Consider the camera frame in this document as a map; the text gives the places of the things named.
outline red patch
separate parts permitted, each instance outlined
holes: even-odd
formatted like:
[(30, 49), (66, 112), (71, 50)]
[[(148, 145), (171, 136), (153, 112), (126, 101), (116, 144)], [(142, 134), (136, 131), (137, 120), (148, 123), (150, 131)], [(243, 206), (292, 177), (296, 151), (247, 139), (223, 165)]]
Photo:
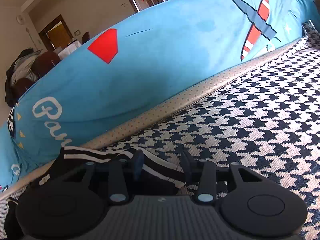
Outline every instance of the red patch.
[(118, 53), (117, 30), (105, 31), (88, 47), (88, 50), (109, 64)]

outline wall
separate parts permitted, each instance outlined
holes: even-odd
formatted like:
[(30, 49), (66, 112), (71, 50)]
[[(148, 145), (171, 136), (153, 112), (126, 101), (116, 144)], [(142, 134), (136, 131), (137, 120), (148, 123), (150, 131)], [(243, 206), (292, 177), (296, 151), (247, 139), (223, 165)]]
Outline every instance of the wall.
[(129, 0), (42, 0), (30, 12), (36, 30), (40, 32), (58, 15), (62, 15), (73, 34), (89, 31), (93, 37), (108, 27), (134, 14)]
[[(12, 62), (19, 56), (24, 49), (32, 47), (35, 49), (31, 41), (26, 27), (30, 30), (30, 34), (38, 47), (38, 49), (45, 49), (42, 42), (39, 43), (40, 37), (31, 22), (28, 15), (23, 15), (20, 7), (3, 6), (0, 0), (0, 126), (8, 118), (10, 111), (9, 106), (4, 101), (5, 90), (4, 83), (6, 80), (6, 71), (11, 66)], [(25, 24), (18, 24), (17, 15), (25, 17)]]

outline houndstooth rug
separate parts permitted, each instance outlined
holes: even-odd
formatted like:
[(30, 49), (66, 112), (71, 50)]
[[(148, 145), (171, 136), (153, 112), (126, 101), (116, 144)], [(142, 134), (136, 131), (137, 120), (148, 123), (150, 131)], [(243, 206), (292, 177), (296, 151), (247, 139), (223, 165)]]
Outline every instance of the houndstooth rug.
[[(22, 189), (16, 191), (10, 197), (13, 197), (15, 199), (19, 199), (19, 196), (25, 191), (26, 187), (23, 187)], [(9, 211), (9, 205), (7, 199), (0, 200), (0, 239), (7, 238), (7, 235), (4, 231), (4, 220), (7, 216), (7, 213)]]
[(108, 148), (144, 147), (178, 164), (176, 150), (183, 146), (195, 159), (218, 166), (239, 162), (299, 195), (308, 206), (301, 236), (318, 239), (320, 35), (306, 28), (308, 41), (303, 38), (280, 58)]

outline white star print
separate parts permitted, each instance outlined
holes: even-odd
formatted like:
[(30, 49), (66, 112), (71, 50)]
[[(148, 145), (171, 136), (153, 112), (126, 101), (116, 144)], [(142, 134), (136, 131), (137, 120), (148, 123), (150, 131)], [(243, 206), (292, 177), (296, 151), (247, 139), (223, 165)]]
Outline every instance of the white star print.
[(288, 32), (288, 34), (290, 34), (290, 31), (292, 30), (292, 29), (288, 26), (288, 24), (286, 24), (286, 27), (285, 27), (284, 29)]

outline doorway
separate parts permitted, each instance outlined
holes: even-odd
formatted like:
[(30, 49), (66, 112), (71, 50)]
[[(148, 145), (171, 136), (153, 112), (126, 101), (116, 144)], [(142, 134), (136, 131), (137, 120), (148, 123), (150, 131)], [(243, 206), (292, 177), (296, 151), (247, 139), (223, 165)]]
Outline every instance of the doorway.
[(50, 22), (39, 33), (39, 36), (48, 51), (61, 51), (73, 40), (73, 36), (61, 15)]

